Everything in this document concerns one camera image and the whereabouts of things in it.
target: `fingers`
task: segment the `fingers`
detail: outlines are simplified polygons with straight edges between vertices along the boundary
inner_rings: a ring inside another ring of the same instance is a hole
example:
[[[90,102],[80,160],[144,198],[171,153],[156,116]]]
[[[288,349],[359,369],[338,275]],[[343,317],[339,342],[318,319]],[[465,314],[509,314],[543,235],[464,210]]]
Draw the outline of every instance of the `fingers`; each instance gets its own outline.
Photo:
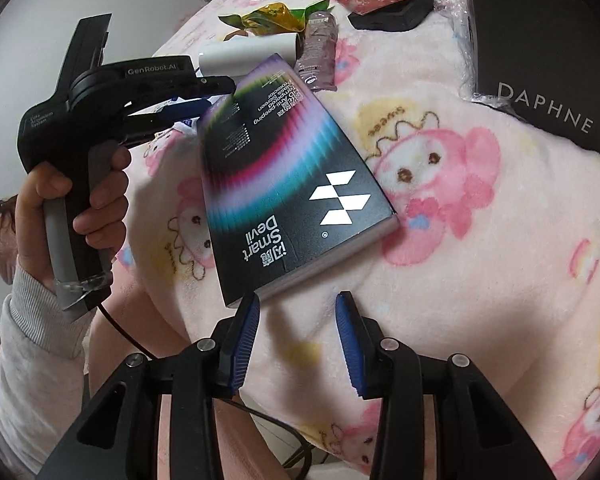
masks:
[[[87,235],[102,229],[108,224],[120,222],[126,215],[129,202],[121,196],[102,209],[89,208],[74,219],[74,230]]]
[[[123,196],[129,185],[129,177],[124,171],[112,171],[100,182],[89,197],[91,206],[102,209]]]
[[[42,208],[44,200],[66,195],[72,182],[48,162],[37,165],[25,179],[18,196],[21,213]]]
[[[112,249],[112,254],[116,254],[126,237],[126,227],[120,222],[108,224],[102,229],[87,235],[87,243],[94,249]]]
[[[131,164],[131,153],[124,146],[120,146],[111,158],[111,168],[122,171]]]

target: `white wall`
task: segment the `white wall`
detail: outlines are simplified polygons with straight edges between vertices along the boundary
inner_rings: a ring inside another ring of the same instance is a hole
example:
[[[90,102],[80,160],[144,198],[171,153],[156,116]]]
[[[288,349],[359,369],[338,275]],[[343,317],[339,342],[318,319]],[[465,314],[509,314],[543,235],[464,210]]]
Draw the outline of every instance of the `white wall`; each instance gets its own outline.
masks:
[[[104,62],[149,57],[201,0],[11,0],[0,15],[0,198],[24,178],[16,150],[23,113],[53,93],[78,20],[112,12]],[[9,288],[0,280],[0,306]]]

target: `yellow packet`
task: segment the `yellow packet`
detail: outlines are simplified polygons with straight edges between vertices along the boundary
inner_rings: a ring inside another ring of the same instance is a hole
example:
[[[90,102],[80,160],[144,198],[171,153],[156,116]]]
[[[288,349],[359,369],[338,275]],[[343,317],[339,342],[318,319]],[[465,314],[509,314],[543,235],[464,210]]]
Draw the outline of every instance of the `yellow packet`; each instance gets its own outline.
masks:
[[[306,9],[289,9],[285,4],[275,3],[250,12],[245,16],[231,14],[218,16],[221,22],[240,30],[248,30],[256,36],[281,34],[284,32],[302,32],[306,17],[316,10],[326,10],[329,0],[322,0]]]

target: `pink blanket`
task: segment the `pink blanket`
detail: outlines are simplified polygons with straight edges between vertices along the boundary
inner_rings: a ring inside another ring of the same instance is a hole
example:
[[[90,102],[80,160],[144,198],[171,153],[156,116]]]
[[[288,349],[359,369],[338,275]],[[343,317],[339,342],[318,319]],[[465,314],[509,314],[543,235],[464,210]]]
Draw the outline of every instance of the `pink blanket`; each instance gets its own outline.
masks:
[[[190,54],[269,2],[214,0],[159,51]],[[458,97],[464,70],[438,13],[405,33],[354,30],[336,4],[337,92],[318,98],[398,210],[401,229],[264,303],[244,390],[315,444],[369,471],[379,402],[350,386],[333,317],[351,290],[385,334],[464,352],[553,465],[577,478],[600,448],[600,156]],[[206,227],[198,139],[133,150],[119,260],[189,340],[231,314]]]

